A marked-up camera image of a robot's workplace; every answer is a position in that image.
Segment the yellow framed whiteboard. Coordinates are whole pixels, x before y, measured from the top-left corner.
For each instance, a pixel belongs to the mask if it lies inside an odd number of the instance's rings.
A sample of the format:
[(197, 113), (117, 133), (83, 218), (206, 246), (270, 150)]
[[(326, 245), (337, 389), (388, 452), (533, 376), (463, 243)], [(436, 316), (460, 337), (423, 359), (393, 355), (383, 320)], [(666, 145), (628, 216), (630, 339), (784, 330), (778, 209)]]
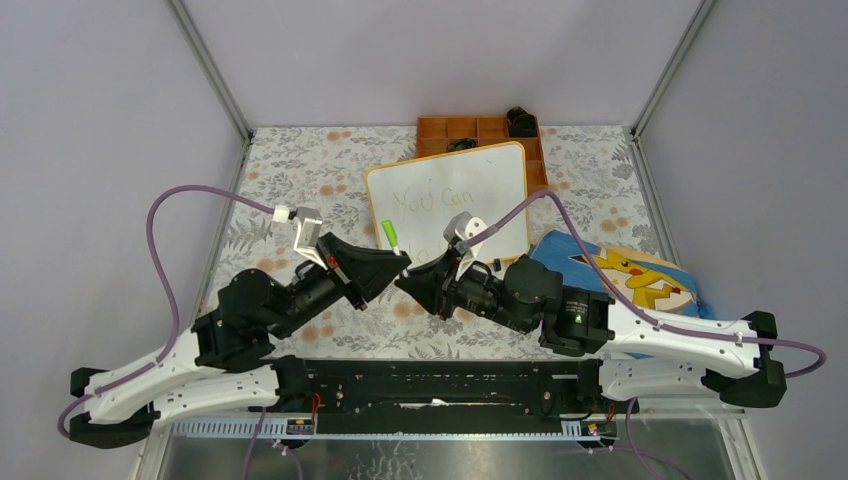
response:
[(443, 231), (464, 212), (491, 226), (527, 197), (525, 150), (517, 142), (377, 166), (365, 174), (378, 245), (392, 222), (399, 248), (418, 266), (442, 255)]

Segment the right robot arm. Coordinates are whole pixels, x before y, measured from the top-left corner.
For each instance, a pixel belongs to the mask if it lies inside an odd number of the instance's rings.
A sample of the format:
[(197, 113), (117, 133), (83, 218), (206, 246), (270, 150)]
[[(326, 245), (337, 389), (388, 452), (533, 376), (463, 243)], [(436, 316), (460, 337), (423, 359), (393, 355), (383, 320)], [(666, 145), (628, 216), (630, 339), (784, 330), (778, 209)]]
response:
[(772, 408), (787, 390), (772, 359), (772, 315), (711, 322), (630, 309), (621, 300), (564, 284), (561, 273), (521, 256), (501, 277), (481, 263), (461, 271), (452, 252), (413, 268), (396, 286), (428, 313), (447, 319), (461, 308), (522, 334), (541, 347), (577, 358), (575, 402), (597, 412), (637, 397), (714, 394), (743, 408)]

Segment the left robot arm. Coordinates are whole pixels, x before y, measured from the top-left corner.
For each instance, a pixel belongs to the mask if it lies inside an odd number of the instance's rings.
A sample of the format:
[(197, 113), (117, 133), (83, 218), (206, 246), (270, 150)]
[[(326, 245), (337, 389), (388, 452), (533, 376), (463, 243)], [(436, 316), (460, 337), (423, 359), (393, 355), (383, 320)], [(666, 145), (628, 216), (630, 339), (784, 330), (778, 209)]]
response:
[(120, 369), (79, 368), (71, 392), (82, 412), (69, 440), (113, 449), (146, 439), (166, 424), (238, 408), (296, 411), (312, 391), (304, 360), (271, 356), (283, 340), (345, 299), (358, 310), (410, 266), (407, 253), (358, 247), (332, 233), (318, 261), (299, 264), (289, 284), (246, 269), (218, 292), (218, 305), (162, 348)]

